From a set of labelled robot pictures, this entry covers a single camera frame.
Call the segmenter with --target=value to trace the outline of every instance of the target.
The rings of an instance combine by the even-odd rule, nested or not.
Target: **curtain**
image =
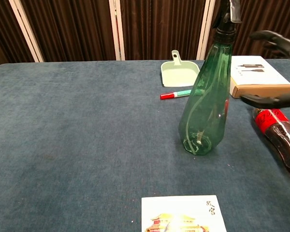
[[[126,59],[196,59],[205,0],[120,0]]]
[[[8,0],[0,0],[0,64],[34,62]]]
[[[21,0],[45,61],[115,60],[108,0]]]
[[[216,0],[213,20],[218,12],[220,0]],[[241,0],[242,23],[237,26],[237,37],[233,54],[258,55],[263,58],[279,58],[263,48],[264,42],[249,39],[257,30],[272,30],[290,39],[290,0]],[[206,53],[213,44],[215,30],[210,31]]]

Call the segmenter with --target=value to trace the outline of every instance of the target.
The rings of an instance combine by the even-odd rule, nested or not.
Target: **building illustration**
[[[151,220],[153,224],[145,232],[209,232],[208,226],[195,224],[195,218],[186,215],[163,213]]]

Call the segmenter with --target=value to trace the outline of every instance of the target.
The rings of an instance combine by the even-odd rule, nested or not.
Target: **light green dustpan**
[[[173,61],[161,65],[162,83],[165,87],[192,86],[200,69],[191,61],[182,61],[177,50],[172,51]]]

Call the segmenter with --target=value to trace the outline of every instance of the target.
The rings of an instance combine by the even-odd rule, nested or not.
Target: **blue tablecloth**
[[[137,232],[142,197],[212,194],[229,232],[290,232],[290,174],[251,107],[231,97],[223,141],[191,155],[163,62],[0,65],[0,232]]]

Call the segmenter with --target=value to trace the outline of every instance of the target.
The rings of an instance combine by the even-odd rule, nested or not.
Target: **product box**
[[[232,56],[230,94],[277,97],[290,92],[290,82],[260,56]]]

